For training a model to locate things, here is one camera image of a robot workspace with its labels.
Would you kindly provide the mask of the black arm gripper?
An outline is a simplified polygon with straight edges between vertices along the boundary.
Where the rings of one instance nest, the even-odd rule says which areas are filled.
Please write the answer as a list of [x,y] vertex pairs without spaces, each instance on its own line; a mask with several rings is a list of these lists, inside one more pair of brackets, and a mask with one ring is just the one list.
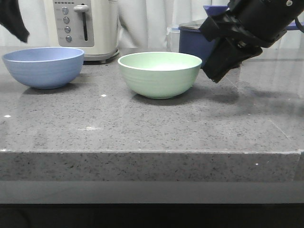
[[287,32],[304,11],[302,0],[230,0],[228,10],[209,16],[200,32],[216,39],[203,71],[214,83],[244,61],[260,55]]

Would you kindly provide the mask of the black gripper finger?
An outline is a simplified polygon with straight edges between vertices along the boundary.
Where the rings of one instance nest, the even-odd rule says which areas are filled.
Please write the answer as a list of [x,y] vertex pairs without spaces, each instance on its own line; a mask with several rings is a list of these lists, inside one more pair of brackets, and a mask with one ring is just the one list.
[[21,42],[28,42],[30,33],[24,25],[18,0],[0,1],[0,24]]

